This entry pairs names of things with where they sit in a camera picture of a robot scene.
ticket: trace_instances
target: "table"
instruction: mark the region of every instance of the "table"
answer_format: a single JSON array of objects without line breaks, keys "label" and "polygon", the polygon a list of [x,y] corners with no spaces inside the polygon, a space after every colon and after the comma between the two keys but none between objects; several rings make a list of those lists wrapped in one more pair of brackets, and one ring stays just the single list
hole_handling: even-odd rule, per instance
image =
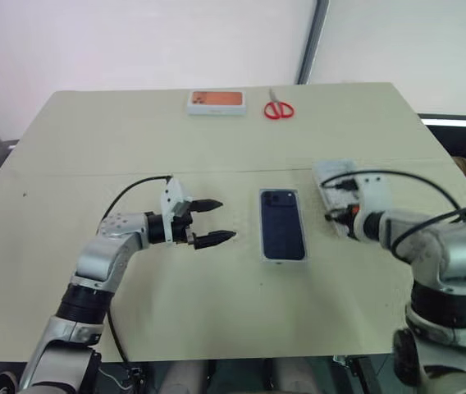
[{"label": "table", "polygon": [[[262,115],[268,88],[246,89],[243,117],[185,113],[188,92],[55,93],[0,171],[0,360],[27,360],[56,311],[82,247],[116,194],[173,173],[195,198],[198,233],[238,232],[215,248],[154,245],[131,260],[113,301],[132,360],[387,352],[404,325],[411,273],[378,245],[339,239],[313,183],[318,159],[416,172],[466,204],[466,179],[389,84],[279,86],[295,117]],[[299,191],[309,263],[261,263],[258,190]],[[395,204],[449,207],[392,179]],[[159,212],[162,183],[130,192],[121,212]],[[98,349],[118,360],[107,329]]]}]

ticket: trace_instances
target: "electronic device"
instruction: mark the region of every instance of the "electronic device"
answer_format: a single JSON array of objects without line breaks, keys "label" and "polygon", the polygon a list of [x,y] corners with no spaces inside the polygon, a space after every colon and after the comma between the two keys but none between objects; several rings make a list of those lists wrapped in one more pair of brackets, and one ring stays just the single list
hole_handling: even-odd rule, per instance
[{"label": "electronic device", "polygon": [[190,115],[244,115],[245,93],[194,90],[187,101],[187,112]]},{"label": "electronic device", "polygon": [[264,259],[276,263],[305,260],[296,190],[261,190],[260,222]]}]

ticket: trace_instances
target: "scissors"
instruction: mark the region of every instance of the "scissors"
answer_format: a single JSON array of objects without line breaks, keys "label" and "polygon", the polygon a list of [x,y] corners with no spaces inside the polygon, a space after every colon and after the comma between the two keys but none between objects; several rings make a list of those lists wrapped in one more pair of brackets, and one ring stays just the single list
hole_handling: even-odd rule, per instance
[{"label": "scissors", "polygon": [[295,114],[295,110],[288,103],[279,101],[273,89],[269,89],[270,102],[264,107],[264,115],[268,119],[287,119]]}]

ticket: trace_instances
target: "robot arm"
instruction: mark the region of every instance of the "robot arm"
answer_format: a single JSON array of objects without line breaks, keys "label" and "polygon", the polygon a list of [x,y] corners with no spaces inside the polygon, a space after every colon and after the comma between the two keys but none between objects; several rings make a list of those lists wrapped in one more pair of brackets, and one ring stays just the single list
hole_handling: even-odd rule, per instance
[{"label": "robot arm", "polygon": [[58,311],[52,316],[21,378],[27,392],[91,392],[101,362],[98,343],[103,320],[130,257],[160,242],[187,243],[195,249],[218,245],[235,235],[212,231],[196,236],[191,212],[222,206],[212,199],[193,201],[184,186],[170,179],[161,196],[162,214],[107,216],[82,251]]},{"label": "robot arm", "polygon": [[[440,392],[442,383],[436,380],[446,378],[446,384],[466,388],[461,386],[466,384],[466,222],[391,209],[384,182],[375,180],[345,178],[339,188],[357,193],[359,204],[329,212],[327,220],[347,226],[348,236],[357,241],[379,242],[412,268],[408,328],[394,335],[395,373],[401,382]],[[422,226],[429,220],[434,223]]]}]

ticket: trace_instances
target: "black wire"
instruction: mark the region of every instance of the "black wire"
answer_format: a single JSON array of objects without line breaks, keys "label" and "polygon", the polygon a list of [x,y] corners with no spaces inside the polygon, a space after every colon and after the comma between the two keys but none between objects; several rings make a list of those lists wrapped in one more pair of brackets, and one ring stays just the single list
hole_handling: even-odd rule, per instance
[{"label": "black wire", "polygon": [[[120,194],[111,202],[111,204],[109,205],[109,207],[106,209],[105,213],[103,214],[102,219],[100,220],[100,222],[109,215],[109,213],[115,207],[117,202],[124,196],[124,194],[127,193],[132,188],[134,188],[135,186],[138,186],[138,185],[140,185],[142,183],[145,183],[145,182],[148,182],[148,181],[164,180],[166,182],[169,182],[170,179],[172,179],[171,175],[150,176],[149,178],[140,179],[139,181],[137,181],[135,183],[131,183],[124,190],[122,190],[120,192]],[[131,374],[132,373],[131,364],[130,364],[129,358],[127,357],[126,351],[124,350],[123,346],[121,345],[120,338],[118,336],[117,330],[115,329],[114,321],[112,319],[111,306],[109,306],[109,310],[107,311],[107,320],[109,322],[109,329],[111,331],[112,338],[113,338],[113,340],[115,342],[116,349],[118,350],[118,354],[121,357],[123,367],[127,370],[127,373],[129,374],[129,376],[131,378],[131,382],[133,384],[133,391],[135,392],[135,394],[139,394],[140,383]]]},{"label": "black wire", "polygon": [[377,370],[377,373],[375,374],[375,376],[379,376],[379,373],[381,373],[381,371],[382,371],[382,367],[384,367],[384,365],[388,361],[388,357],[390,357],[390,355],[385,356],[384,360],[382,361],[381,367],[379,367],[379,369]]},{"label": "black wire", "polygon": [[450,211],[448,213],[443,213],[442,215],[435,216],[434,218],[428,219],[424,222],[421,222],[411,227],[407,231],[403,232],[400,236],[395,238],[395,241],[393,241],[393,243],[391,244],[391,253],[396,259],[404,261],[405,263],[409,263],[407,259],[404,259],[397,254],[397,249],[399,248],[400,243],[404,241],[406,238],[408,238],[409,236],[411,236],[412,234],[416,233],[417,231],[421,231],[422,229],[429,227],[432,224],[442,222],[443,220],[452,218],[457,215],[459,215],[460,218],[466,218],[466,208],[460,208],[454,211]]},{"label": "black wire", "polygon": [[117,202],[124,196],[125,193],[127,193],[129,190],[134,188],[135,186],[138,186],[142,183],[149,182],[149,181],[157,181],[157,180],[164,180],[166,182],[169,182],[169,180],[172,178],[171,175],[162,175],[162,176],[150,176],[149,178],[144,178],[140,179],[139,181],[136,181],[135,183],[131,183],[129,186],[127,186],[124,190],[120,192],[120,194],[112,201],[112,203],[109,205],[109,208],[106,209],[105,213],[102,216],[102,220],[105,219],[108,214],[112,211],[113,208],[115,208],[115,205]]},{"label": "black wire", "polygon": [[[352,176],[352,175],[361,175],[361,174],[388,174],[388,175],[397,175],[397,176],[406,176],[408,178],[413,178],[415,180],[421,181],[423,183],[426,183],[427,185],[433,187],[435,190],[439,191],[450,203],[452,206],[456,209],[459,210],[461,209],[461,206],[455,201],[454,197],[452,197],[446,190],[444,190],[442,187],[440,187],[437,183],[434,183],[430,181],[429,179],[419,176],[417,174],[412,174],[410,172],[404,172],[404,171],[394,171],[394,170],[360,170],[360,171],[351,171],[351,172],[344,172],[339,175],[332,176],[325,181],[321,183],[321,187],[326,187],[326,183],[329,183],[331,181],[334,181],[335,179],[339,179],[345,176]],[[466,222],[466,216],[461,215],[459,217],[460,220],[463,222]]]}]

